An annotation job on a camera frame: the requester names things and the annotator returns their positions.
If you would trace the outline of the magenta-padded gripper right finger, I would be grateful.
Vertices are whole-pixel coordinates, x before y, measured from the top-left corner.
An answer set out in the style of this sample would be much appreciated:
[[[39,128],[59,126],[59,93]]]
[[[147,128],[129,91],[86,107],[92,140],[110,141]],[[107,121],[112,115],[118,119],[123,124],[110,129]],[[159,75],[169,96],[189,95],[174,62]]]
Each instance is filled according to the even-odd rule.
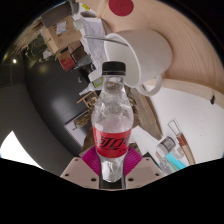
[[[128,150],[123,171],[127,189],[140,188],[163,177],[162,172],[150,157],[142,157],[133,148]]]

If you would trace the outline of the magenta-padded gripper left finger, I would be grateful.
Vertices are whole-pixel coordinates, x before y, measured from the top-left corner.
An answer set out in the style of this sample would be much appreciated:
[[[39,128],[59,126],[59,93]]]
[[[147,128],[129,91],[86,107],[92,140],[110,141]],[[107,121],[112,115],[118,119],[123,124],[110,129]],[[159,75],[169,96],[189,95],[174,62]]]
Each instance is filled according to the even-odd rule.
[[[81,157],[74,157],[62,172],[61,178],[84,188],[98,189],[100,160],[95,147],[86,150]]]

